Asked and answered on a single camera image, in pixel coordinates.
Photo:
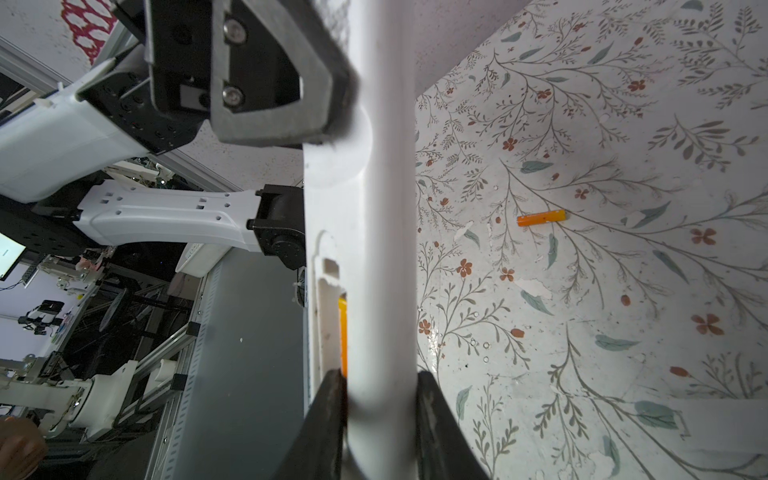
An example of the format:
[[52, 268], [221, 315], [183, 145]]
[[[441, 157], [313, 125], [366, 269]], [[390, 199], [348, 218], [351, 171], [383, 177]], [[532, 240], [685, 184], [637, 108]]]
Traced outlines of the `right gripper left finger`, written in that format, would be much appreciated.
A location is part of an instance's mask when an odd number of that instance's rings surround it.
[[347, 382], [340, 369], [327, 372], [301, 429], [273, 479], [339, 480], [347, 422]]

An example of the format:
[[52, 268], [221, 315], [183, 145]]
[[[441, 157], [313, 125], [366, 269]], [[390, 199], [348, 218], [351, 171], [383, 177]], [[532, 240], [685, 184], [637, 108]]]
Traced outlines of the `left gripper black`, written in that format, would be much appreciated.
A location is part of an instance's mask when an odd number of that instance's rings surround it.
[[223, 143], [272, 147], [322, 143], [342, 116], [350, 67], [308, 1], [117, 1], [112, 12], [138, 43], [77, 96], [152, 153], [190, 143], [209, 117]]

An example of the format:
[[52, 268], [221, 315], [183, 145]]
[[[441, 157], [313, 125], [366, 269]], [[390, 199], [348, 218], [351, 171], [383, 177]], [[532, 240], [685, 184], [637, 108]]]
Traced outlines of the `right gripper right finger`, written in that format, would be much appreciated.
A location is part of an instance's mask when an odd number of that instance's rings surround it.
[[417, 375], [416, 458], [421, 480], [488, 480], [432, 373]]

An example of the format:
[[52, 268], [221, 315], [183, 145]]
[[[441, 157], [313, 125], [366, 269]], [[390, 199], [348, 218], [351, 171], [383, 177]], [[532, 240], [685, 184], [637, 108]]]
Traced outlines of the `white remote control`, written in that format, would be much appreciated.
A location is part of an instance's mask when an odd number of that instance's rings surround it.
[[309, 388], [341, 367], [348, 301], [350, 479], [416, 477], [414, 11], [409, 1], [315, 5], [351, 67], [332, 138], [304, 148]]

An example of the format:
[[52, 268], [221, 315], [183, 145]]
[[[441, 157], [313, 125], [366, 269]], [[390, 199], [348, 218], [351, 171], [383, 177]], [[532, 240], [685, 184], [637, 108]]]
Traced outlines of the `orange battery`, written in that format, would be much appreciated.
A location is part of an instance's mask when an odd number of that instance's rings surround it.
[[567, 212], [563, 209], [541, 212], [536, 214], [519, 216], [517, 225], [519, 227], [530, 227], [546, 223], [556, 223], [567, 219]]
[[340, 371], [344, 378], [348, 376], [348, 301], [345, 293], [338, 298], [340, 327]]

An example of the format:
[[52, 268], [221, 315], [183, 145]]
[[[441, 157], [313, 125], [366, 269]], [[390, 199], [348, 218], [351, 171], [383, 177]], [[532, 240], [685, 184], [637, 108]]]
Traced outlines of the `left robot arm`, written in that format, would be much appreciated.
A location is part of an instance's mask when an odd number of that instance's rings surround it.
[[348, 64], [309, 1], [77, 1], [78, 31], [120, 24], [134, 44], [1, 116], [1, 231], [79, 257], [140, 242], [219, 245], [306, 263], [298, 187], [173, 188], [148, 161], [209, 125], [223, 143], [299, 148], [331, 133]]

